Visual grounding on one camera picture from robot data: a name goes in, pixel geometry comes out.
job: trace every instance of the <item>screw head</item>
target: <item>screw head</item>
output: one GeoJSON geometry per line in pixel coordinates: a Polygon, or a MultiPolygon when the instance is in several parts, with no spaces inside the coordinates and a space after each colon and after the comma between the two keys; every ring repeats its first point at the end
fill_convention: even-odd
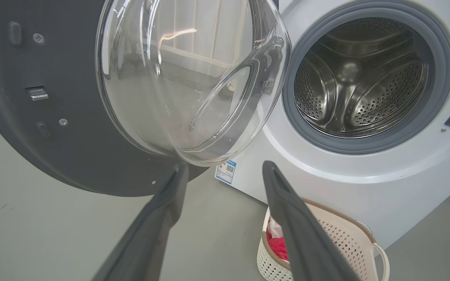
{"type": "Polygon", "coordinates": [[[59,120],[59,124],[60,124],[60,126],[67,126],[68,121],[67,121],[67,119],[62,118],[59,120]]]}
{"type": "Polygon", "coordinates": [[[34,33],[32,39],[38,44],[43,44],[45,42],[45,37],[41,33],[34,33]]]}

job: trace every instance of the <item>red cloth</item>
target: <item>red cloth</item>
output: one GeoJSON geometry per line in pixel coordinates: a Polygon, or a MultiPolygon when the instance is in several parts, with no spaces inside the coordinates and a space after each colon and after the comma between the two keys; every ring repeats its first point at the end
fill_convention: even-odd
{"type": "Polygon", "coordinates": [[[284,237],[272,238],[272,234],[270,233],[270,231],[268,231],[267,228],[266,240],[268,242],[268,245],[270,246],[270,249],[272,249],[275,255],[277,255],[279,258],[283,260],[289,260],[288,252],[286,251],[286,244],[284,242],[284,237]]]}

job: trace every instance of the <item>basket rim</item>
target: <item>basket rim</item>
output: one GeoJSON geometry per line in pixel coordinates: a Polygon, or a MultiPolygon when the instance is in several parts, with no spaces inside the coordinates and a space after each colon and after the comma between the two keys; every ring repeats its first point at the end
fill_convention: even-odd
{"type": "MultiPolygon", "coordinates": [[[[363,231],[366,236],[369,238],[369,242],[371,244],[376,244],[376,239],[374,238],[373,234],[370,233],[368,231],[367,228],[365,228],[361,223],[359,223],[358,221],[356,221],[355,219],[352,219],[351,217],[345,215],[344,213],[338,212],[337,210],[328,208],[322,204],[319,204],[317,202],[308,200],[306,198],[301,197],[301,199],[303,200],[303,202],[306,205],[312,205],[314,207],[320,208],[322,210],[325,210],[327,212],[332,213],[333,215],[337,215],[338,217],[341,217],[342,219],[345,219],[348,222],[351,222],[352,224],[356,225],[361,231],[363,231]]],[[[263,242],[263,246],[266,249],[266,252],[270,255],[270,257],[279,265],[281,265],[282,267],[286,268],[287,270],[291,271],[291,265],[289,263],[286,263],[284,260],[282,260],[281,258],[279,258],[270,248],[270,245],[268,245],[268,241],[266,239],[266,229],[264,229],[261,233],[261,241],[263,242]]]]}

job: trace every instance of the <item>stainless steel drum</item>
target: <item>stainless steel drum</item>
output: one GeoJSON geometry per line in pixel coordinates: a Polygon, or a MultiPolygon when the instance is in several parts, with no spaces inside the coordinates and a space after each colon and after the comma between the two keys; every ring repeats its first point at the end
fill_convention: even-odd
{"type": "Polygon", "coordinates": [[[367,137],[395,126],[424,92],[428,65],[413,32],[386,18],[333,29],[307,53],[295,78],[303,118],[334,137],[367,137]]]}

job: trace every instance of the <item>transparent glass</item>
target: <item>transparent glass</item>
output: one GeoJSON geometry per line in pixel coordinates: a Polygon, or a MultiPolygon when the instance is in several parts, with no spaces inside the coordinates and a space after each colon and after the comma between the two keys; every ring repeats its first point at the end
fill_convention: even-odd
{"type": "Polygon", "coordinates": [[[271,0],[113,0],[98,35],[100,90],[134,145],[211,166],[261,130],[290,54],[271,0]]]}

